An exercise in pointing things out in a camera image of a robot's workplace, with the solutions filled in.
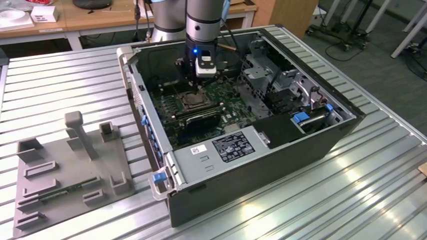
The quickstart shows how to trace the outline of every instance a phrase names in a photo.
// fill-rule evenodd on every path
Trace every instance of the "circuit board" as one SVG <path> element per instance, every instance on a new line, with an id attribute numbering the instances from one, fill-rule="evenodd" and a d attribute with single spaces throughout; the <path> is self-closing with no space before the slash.
<path id="1" fill-rule="evenodd" d="M 151 94 L 163 128 L 175 150 L 223 135 L 230 129 L 244 128 L 256 120 L 256 116 L 235 90 L 232 81 L 211 83 L 203 89 L 203 95 L 211 104 L 210 111 L 216 111 L 220 114 L 220 121 L 215 127 L 188 135 L 183 134 L 184 125 L 176 120 L 178 116 L 188 112 L 196 112 L 200 115 L 206 111 L 203 109 L 190 111 L 188 106 L 183 103 L 183 92 L 178 90 L 172 94 L 171 91 L 168 94 Z"/>

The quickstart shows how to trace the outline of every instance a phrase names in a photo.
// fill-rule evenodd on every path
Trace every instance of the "barcode label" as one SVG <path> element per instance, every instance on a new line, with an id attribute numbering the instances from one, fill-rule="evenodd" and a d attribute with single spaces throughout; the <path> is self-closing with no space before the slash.
<path id="1" fill-rule="evenodd" d="M 64 30 L 62 28 L 51 28 L 51 29 L 39 30 L 39 33 L 60 32 L 60 31 L 64 31 Z"/>

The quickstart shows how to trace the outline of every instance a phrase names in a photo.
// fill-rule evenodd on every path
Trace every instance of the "white label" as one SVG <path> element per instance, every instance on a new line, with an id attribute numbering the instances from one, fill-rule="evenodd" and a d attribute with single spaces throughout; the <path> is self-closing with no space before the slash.
<path id="1" fill-rule="evenodd" d="M 207 150 L 207 147 L 206 145 L 200 145 L 200 146 L 196 146 L 191 149 L 191 153 L 192 155 L 198 154 L 198 153 L 202 153 Z"/>
<path id="2" fill-rule="evenodd" d="M 62 28 L 51 28 L 51 29 L 39 30 L 39 33 L 60 32 L 60 31 L 64 31 L 64 30 Z"/>

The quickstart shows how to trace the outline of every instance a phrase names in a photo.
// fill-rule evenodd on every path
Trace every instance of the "slotted metal surface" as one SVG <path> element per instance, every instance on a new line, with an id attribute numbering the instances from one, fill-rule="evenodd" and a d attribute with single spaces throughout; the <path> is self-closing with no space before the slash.
<path id="1" fill-rule="evenodd" d="M 427 161 L 426 137 L 291 33 L 266 29 L 367 114 L 326 157 L 171 228 L 167 206 L 154 200 L 147 183 L 151 168 L 120 86 L 116 49 L 12 59 L 0 115 L 0 239 L 12 238 L 16 141 L 40 136 L 47 143 L 66 137 L 62 117 L 71 110 L 82 111 L 87 131 L 103 121 L 120 126 L 138 193 L 28 239 L 427 237 L 427 184 L 416 169 Z"/>

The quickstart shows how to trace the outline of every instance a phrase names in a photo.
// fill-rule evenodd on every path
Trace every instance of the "motherboard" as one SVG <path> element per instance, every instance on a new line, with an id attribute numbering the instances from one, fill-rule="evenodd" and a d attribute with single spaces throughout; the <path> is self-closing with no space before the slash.
<path id="1" fill-rule="evenodd" d="M 230 79 L 214 82 L 196 94 L 187 86 L 163 86 L 150 94 L 175 150 L 236 131 L 256 120 Z"/>

